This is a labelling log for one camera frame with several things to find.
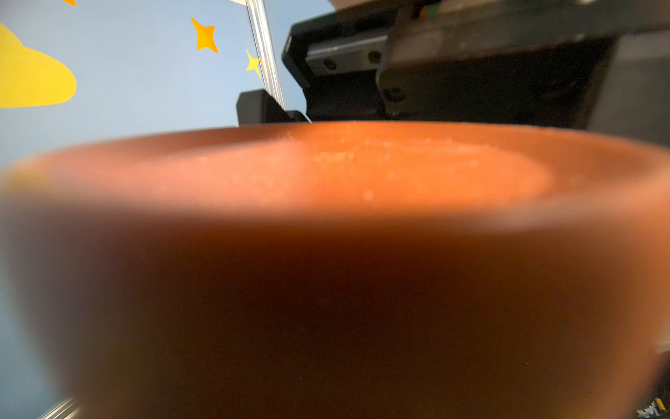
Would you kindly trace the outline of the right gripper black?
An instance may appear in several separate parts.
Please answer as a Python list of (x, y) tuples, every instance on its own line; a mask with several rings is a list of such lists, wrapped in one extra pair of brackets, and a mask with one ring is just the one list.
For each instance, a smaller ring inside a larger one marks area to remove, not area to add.
[(281, 52), (277, 85), (241, 93), (240, 125), (345, 120), (588, 130), (669, 143), (666, 1), (338, 1)]

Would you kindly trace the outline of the red lid oatmeal jar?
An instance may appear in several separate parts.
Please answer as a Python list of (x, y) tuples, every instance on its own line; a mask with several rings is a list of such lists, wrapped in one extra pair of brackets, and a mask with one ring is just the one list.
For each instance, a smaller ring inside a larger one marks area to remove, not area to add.
[(669, 152), (289, 123), (1, 181), (9, 283), (85, 418), (622, 418), (669, 313)]

